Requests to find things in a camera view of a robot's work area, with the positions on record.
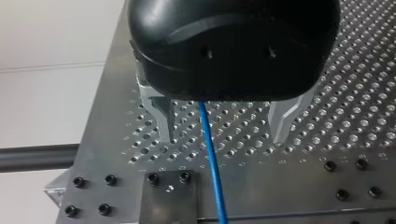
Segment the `blue cable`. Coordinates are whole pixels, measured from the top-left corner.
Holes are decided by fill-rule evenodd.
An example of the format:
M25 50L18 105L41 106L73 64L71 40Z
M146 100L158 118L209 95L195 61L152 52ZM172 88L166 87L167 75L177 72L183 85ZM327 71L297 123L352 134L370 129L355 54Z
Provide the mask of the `blue cable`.
M207 118L205 102L199 103L201 112L202 126L205 131L205 139L207 144L207 155L209 156L210 171L212 173L213 188L215 189L216 204L218 206L219 223L227 224L227 213L222 195L221 180L219 176L219 167L216 160L215 148L213 147L212 133L210 131L209 119Z

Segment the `white wall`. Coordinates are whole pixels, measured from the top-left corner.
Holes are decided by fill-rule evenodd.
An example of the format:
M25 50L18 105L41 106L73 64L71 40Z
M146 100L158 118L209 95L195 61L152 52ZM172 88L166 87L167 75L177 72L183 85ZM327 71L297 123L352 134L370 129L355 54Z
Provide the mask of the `white wall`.
M0 1L0 148L79 143L122 5ZM61 172L0 174L0 223L54 223Z

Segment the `perforated metal plate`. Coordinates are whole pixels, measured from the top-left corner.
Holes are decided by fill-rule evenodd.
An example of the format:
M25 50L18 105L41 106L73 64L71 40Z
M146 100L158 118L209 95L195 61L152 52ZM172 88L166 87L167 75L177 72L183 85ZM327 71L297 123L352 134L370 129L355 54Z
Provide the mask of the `perforated metal plate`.
M396 217L395 8L394 0L341 2L341 30L318 92L285 145L272 144L268 102L209 104L230 218L385 223ZM176 138L158 141L156 121L140 104L125 14L126 7L71 173L89 184L69 183L58 223L136 222L144 173L184 169L201 176L198 217L216 220L197 105L174 102ZM359 158L369 162L367 171L355 168ZM325 161L337 164L334 173L324 171ZM104 182L110 174L119 178L116 187ZM372 186L382 189L379 199L368 196ZM346 202L335 198L338 189L349 192ZM99 215L101 203L114 207L110 217ZM70 204L80 209L78 218L64 215Z

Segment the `black rod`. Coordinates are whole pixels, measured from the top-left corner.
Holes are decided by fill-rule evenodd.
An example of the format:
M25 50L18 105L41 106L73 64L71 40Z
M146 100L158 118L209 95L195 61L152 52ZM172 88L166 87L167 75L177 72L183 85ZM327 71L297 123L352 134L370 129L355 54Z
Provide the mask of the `black rod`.
M0 173L70 168L78 146L0 148Z

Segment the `metal bracket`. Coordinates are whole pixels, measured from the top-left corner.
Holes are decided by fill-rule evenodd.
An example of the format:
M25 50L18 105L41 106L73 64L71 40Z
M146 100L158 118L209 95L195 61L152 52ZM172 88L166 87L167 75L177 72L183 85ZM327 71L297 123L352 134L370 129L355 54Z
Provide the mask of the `metal bracket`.
M173 126L175 122L172 101L145 83L140 76L137 76L137 84L143 107L157 120L160 141L169 142L173 139Z
M317 85L295 98L271 102L268 121L275 144L283 144L286 141L293 121L311 104Z
M61 207L62 205L62 199L64 198L64 192L66 191L67 181L70 176L70 170L71 168L63 172L44 187L44 192L58 207Z
M139 223L197 223L197 175L194 171L146 174Z

